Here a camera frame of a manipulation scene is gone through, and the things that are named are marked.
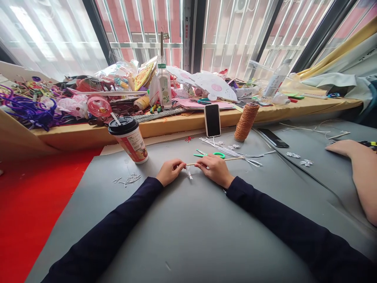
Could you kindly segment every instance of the hand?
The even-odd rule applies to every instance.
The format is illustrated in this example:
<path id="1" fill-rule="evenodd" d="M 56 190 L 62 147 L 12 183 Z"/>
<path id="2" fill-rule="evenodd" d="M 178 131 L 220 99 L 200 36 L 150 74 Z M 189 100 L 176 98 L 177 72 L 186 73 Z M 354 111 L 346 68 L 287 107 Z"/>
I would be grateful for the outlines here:
<path id="1" fill-rule="evenodd" d="M 185 167 L 186 163 L 178 158 L 166 161 L 162 165 L 156 179 L 159 180 L 164 187 L 166 187 L 178 177 L 179 173 Z"/>
<path id="2" fill-rule="evenodd" d="M 332 145 L 327 146 L 326 150 L 332 151 L 332 152 L 335 152 L 335 153 L 338 153 L 338 154 L 341 154 L 350 158 L 354 154 L 359 154 L 365 151 L 371 151 L 370 148 L 353 140 L 337 141 L 336 143 L 333 143 Z"/>
<path id="3" fill-rule="evenodd" d="M 228 189 L 234 180 L 225 161 L 216 155 L 209 154 L 202 157 L 196 162 L 195 167 L 202 170 L 204 175 L 225 189 Z"/>

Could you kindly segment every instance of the black smartphone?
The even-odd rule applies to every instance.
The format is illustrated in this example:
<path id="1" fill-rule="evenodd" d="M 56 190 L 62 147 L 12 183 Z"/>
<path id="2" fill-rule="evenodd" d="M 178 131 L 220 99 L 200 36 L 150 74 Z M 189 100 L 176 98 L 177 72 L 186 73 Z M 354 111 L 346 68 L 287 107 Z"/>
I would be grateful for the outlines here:
<path id="1" fill-rule="evenodd" d="M 218 104 L 204 106 L 204 121 L 207 137 L 212 138 L 221 134 L 220 108 Z"/>
<path id="2" fill-rule="evenodd" d="M 274 146 L 276 147 L 289 147 L 284 141 L 282 141 L 277 135 L 271 132 L 269 129 L 258 129 L 258 131 L 264 135 Z"/>

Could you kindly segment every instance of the gray cutting mat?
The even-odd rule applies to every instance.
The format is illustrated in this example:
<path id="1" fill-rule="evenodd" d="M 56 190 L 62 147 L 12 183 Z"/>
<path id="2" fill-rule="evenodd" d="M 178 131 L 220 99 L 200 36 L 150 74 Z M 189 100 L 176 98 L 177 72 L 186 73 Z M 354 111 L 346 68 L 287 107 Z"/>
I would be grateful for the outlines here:
<path id="1" fill-rule="evenodd" d="M 234 142 L 234 128 L 224 129 L 217 141 Z M 96 223 L 129 198 L 147 176 L 156 176 L 162 163 L 181 158 L 195 162 L 196 149 L 217 149 L 195 136 L 147 147 L 149 160 L 135 165 L 125 152 L 97 156 L 87 168 L 70 202 L 57 221 L 26 282 L 40 282 L 60 259 Z M 269 145 L 255 132 L 240 152 L 260 154 Z M 375 239 L 355 225 L 327 189 L 292 170 L 277 153 L 258 160 L 228 162 L 238 175 L 257 189 L 300 212 L 354 248 L 372 256 Z M 100 282 L 312 282 L 306 265 L 264 225 L 229 199 L 223 190 L 191 167 L 190 181 L 182 171 L 134 228 Z M 124 188 L 112 181 L 136 172 L 142 178 Z"/>
<path id="2" fill-rule="evenodd" d="M 283 122 L 287 125 L 296 127 L 303 126 L 304 128 L 314 129 L 322 121 L 312 121 L 308 123 L 291 123 Z M 376 231 L 375 227 L 371 225 L 365 218 L 365 214 L 357 196 L 356 187 L 352 180 L 352 165 L 351 161 L 341 155 L 324 150 L 330 144 L 327 139 L 332 136 L 341 134 L 340 131 L 351 132 L 338 139 L 350 139 L 355 141 L 376 141 L 377 130 L 366 126 L 358 125 L 347 121 L 328 121 L 323 123 L 318 131 L 330 131 L 330 133 L 321 134 L 308 130 L 287 130 L 290 127 L 273 124 L 269 127 L 278 137 L 285 141 L 290 148 L 275 148 L 288 161 L 299 166 L 302 170 L 310 174 L 314 179 L 319 181 L 337 197 L 339 197 L 341 204 L 345 207 L 353 217 L 357 219 L 360 224 Z M 300 159 L 288 157 L 287 152 L 294 152 L 301 156 Z M 300 165 L 300 161 L 309 159 L 314 162 L 311 167 Z"/>

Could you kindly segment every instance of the black cup lid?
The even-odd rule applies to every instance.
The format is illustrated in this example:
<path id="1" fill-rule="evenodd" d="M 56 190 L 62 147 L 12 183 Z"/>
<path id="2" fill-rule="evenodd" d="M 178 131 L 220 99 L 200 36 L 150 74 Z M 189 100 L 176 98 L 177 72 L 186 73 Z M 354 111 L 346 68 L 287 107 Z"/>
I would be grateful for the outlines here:
<path id="1" fill-rule="evenodd" d="M 109 123 L 109 133 L 114 136 L 128 134 L 129 132 L 136 130 L 139 126 L 139 122 L 136 121 L 133 117 L 125 116 L 120 117 L 118 120 L 121 123 L 120 125 L 118 125 L 115 120 L 112 120 Z"/>

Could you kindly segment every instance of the red carpet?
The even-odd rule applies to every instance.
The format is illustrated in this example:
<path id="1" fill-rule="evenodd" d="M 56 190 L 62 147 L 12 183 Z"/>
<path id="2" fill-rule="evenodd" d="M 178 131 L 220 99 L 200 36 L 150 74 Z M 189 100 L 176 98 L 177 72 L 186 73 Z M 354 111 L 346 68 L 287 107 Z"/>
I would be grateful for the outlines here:
<path id="1" fill-rule="evenodd" d="M 102 149 L 0 163 L 0 282 L 22 283 Z"/>

